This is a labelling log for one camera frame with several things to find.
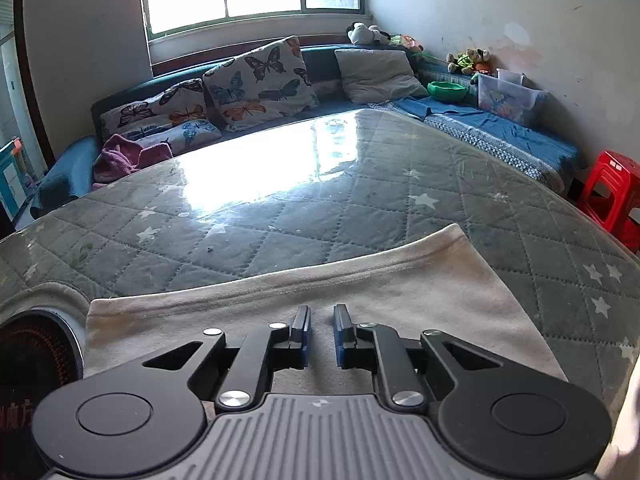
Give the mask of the green bowl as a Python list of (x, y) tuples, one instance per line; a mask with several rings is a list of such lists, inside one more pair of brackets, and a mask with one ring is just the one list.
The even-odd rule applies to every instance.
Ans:
[(440, 102), (462, 102), (468, 94), (468, 87), (456, 82), (434, 80), (427, 84), (427, 91)]

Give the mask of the grey square cushion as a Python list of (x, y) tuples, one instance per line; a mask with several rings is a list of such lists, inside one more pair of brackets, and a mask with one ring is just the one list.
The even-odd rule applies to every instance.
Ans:
[(334, 51), (346, 96), (356, 104), (380, 104), (407, 96), (428, 96), (404, 51)]

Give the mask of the brown green plush toys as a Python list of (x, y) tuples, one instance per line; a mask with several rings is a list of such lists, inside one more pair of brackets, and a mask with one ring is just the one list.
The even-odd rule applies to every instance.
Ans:
[(472, 76), (476, 73), (491, 74), (491, 53), (487, 49), (468, 49), (459, 54), (448, 53), (447, 70), (450, 74)]

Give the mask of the panda plush toy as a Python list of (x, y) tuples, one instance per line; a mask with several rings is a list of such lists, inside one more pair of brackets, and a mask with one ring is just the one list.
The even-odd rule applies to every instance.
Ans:
[(346, 35), (351, 44), (358, 47), (387, 46), (390, 34), (383, 32), (376, 25), (367, 26), (364, 23), (353, 22), (346, 29)]

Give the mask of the blue sectional sofa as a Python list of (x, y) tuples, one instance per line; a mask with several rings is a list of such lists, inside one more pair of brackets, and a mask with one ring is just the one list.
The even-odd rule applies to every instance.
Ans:
[[(290, 124), (291, 122), (299, 122), (300, 120), (347, 112), (348, 110), (356, 110), (359, 106), (347, 99), (342, 88), (342, 83), (338, 79), (340, 70), (338, 69), (337, 60), (334, 55), (336, 49), (337, 46), (335, 44), (322, 44), (322, 46), (303, 48), (303, 58), (309, 70), (310, 80), (314, 85), (314, 92), (316, 92), (319, 98), (318, 107), (312, 110), (305, 110), (293, 117), (266, 122), (263, 125), (241, 131), (239, 135), (244, 136), (244, 134)], [(79, 197), (87, 195), (93, 190), (92, 165), (105, 142), (100, 136), (101, 114), (116, 106), (155, 96), (181, 81), (195, 78), (202, 80), (202, 76), (206, 70), (210, 70), (215, 66), (215, 64), (205, 64), (191, 66), (185, 70), (177, 70), (173, 73), (152, 78), (143, 84), (138, 84), (135, 87), (95, 102), (91, 107), (94, 133), (84, 136), (70, 144), (64, 153), (60, 155), (52, 169), (42, 179), (32, 199), (32, 206), (30, 206), (32, 218), (38, 219), (72, 200), (77, 200)], [(457, 84), (467, 86), (468, 94), (462, 102), (448, 104), (479, 108), (477, 104), (477, 86), (470, 84), (469, 81), (462, 76), (455, 76), (454, 81)], [(382, 110), (396, 110), (398, 113), (405, 114), (393, 107), (390, 102), (382, 103), (380, 107)], [(554, 170), (539, 171), (536, 167), (523, 164), (511, 157), (507, 157), (505, 163), (526, 174), (526, 176), (547, 185), (548, 188), (551, 188), (559, 194), (573, 192), (573, 181), (578, 175), (578, 172), (583, 170), (578, 170), (574, 172), (574, 174), (568, 174), (564, 171), (558, 174)]]

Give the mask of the clear plastic storage box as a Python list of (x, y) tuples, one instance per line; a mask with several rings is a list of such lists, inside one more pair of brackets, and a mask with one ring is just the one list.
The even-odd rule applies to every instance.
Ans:
[(510, 122), (531, 127), (537, 119), (548, 93), (514, 84), (493, 76), (477, 76), (477, 104), (481, 110)]

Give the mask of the blue sheet on sofa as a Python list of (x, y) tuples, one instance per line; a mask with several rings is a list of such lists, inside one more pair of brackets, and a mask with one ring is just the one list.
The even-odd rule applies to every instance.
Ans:
[(402, 98), (390, 104), (455, 139), (491, 153), (504, 162), (507, 157), (536, 167), (574, 174), (586, 169), (579, 148), (556, 134), (538, 131), (485, 112), (477, 107), (448, 104), (433, 98)]

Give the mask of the red plastic stool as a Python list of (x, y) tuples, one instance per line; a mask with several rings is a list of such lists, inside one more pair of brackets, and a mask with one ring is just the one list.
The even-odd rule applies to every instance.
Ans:
[(639, 164), (613, 151), (603, 151), (590, 171), (578, 208), (631, 252), (639, 250)]

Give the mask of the blue white cabinet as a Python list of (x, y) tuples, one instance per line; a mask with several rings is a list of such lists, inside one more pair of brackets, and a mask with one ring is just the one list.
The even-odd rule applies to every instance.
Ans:
[(28, 173), (21, 168), (23, 144), (15, 138), (1, 148), (1, 205), (13, 221), (29, 198)]

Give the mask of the beige cloth garment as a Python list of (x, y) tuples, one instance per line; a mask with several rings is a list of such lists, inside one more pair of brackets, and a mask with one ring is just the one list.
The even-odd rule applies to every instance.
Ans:
[(282, 370), (282, 393), (366, 393), (371, 378), (335, 362), (332, 314), (348, 307), (356, 322), (392, 326), (407, 338), (443, 330), (556, 378), (565, 375), (533, 321), (460, 226), (416, 242), (343, 261), (206, 287), (96, 299), (86, 322), (86, 373), (94, 375), (217, 327), (242, 337), (270, 322), (311, 310), (304, 370)]

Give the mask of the low butterfly print pillow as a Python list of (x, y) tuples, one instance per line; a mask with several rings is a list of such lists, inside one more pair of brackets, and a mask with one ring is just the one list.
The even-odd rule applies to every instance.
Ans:
[(156, 96), (116, 106), (100, 115), (100, 127), (103, 141), (119, 134), (144, 148), (166, 143), (174, 155), (222, 137), (208, 120), (204, 86), (198, 78), (181, 81)]

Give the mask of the large butterfly print pillow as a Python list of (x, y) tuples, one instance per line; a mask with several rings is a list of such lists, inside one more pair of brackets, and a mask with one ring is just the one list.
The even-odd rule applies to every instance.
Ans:
[(297, 37), (230, 58), (203, 75), (228, 131), (293, 117), (319, 106)]

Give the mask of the pink purple garment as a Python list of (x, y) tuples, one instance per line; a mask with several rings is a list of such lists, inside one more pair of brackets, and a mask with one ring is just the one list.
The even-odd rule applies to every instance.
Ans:
[(138, 142), (114, 134), (104, 143), (93, 163), (93, 181), (95, 184), (110, 184), (173, 157), (167, 143), (160, 142), (145, 148)]

